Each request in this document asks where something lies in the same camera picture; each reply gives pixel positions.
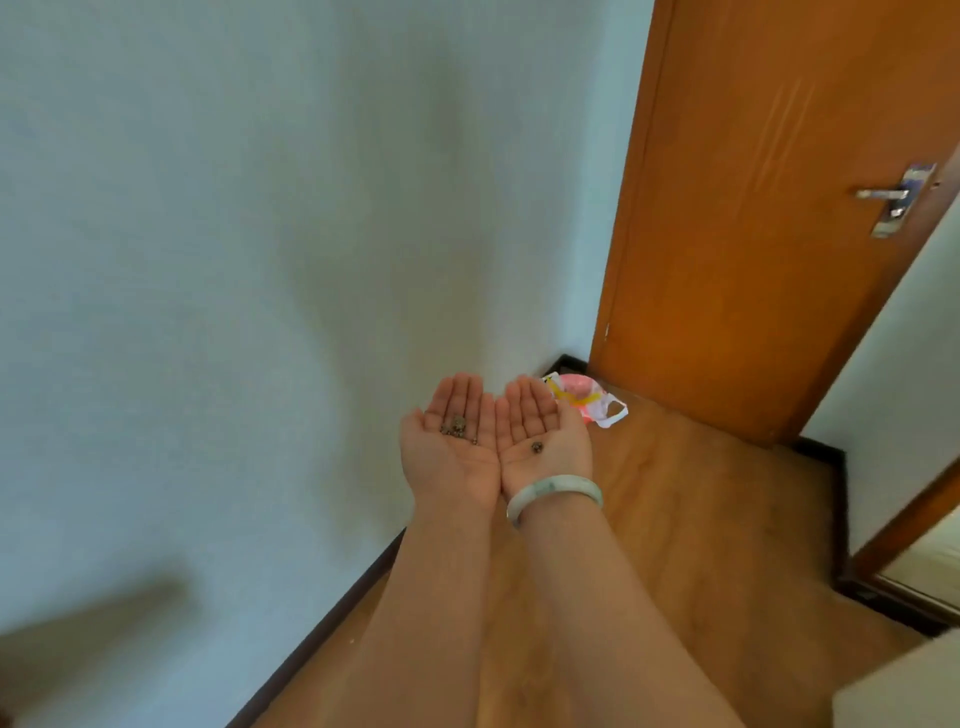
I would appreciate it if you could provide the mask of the person's right hand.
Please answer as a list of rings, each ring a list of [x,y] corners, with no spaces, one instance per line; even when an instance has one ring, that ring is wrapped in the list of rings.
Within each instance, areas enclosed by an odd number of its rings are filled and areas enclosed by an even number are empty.
[[[536,384],[537,403],[546,431],[541,435],[526,435],[523,428],[523,378],[529,377]],[[501,494],[508,503],[525,486],[548,477],[573,475],[593,480],[594,457],[569,458],[557,442],[559,432],[558,400],[541,379],[521,375],[509,382],[511,392],[511,420],[513,446],[496,446],[500,462]],[[540,454],[531,452],[531,442],[544,444]]]

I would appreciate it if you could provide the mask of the person's left hand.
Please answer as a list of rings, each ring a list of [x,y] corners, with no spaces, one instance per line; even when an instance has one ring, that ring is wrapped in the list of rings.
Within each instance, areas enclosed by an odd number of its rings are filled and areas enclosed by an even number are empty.
[[[483,378],[469,373],[470,389],[465,417],[478,424],[478,444],[440,433],[449,418],[451,377],[437,385],[424,413],[424,452],[400,454],[401,467],[417,507],[425,504],[468,504],[490,516],[500,496],[500,463],[495,444],[480,444],[480,401]]]

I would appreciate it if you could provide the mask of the white pink plastic bag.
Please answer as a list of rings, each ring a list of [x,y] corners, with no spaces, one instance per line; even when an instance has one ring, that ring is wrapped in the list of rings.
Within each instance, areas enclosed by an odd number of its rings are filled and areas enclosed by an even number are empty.
[[[552,396],[578,410],[585,423],[608,430],[629,415],[628,405],[598,381],[577,372],[552,371],[542,378]]]

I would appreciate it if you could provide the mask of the brown wooden door frame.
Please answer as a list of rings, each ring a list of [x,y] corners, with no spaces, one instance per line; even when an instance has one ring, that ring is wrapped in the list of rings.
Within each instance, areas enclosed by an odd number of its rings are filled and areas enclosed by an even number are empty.
[[[960,627],[960,608],[948,606],[883,572],[960,506],[960,455],[914,496],[857,552],[836,546],[831,588],[926,638]]]

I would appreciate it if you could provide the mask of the person's left forearm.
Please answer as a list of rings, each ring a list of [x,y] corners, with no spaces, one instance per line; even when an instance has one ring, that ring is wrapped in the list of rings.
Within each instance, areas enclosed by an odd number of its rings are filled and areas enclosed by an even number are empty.
[[[475,728],[495,502],[420,496],[342,681],[308,672],[255,728]]]

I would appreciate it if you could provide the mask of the person's right forearm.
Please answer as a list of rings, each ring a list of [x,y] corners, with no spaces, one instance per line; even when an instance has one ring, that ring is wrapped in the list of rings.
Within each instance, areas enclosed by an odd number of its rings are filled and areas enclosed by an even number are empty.
[[[546,495],[520,517],[581,728],[745,728],[643,587],[601,509]]]

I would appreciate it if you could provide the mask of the orange wooden door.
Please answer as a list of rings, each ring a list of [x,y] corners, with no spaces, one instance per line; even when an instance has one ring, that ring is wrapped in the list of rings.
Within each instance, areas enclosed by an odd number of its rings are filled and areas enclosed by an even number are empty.
[[[958,193],[960,0],[654,0],[589,370],[786,443]]]

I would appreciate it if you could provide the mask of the pale green jade bangle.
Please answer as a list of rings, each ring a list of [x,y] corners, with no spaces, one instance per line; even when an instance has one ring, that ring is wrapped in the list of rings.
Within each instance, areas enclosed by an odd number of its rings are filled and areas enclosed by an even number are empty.
[[[603,493],[593,480],[573,474],[553,475],[534,481],[514,495],[507,503],[507,519],[514,528],[520,529],[522,516],[532,504],[567,494],[583,496],[599,508],[604,506]]]

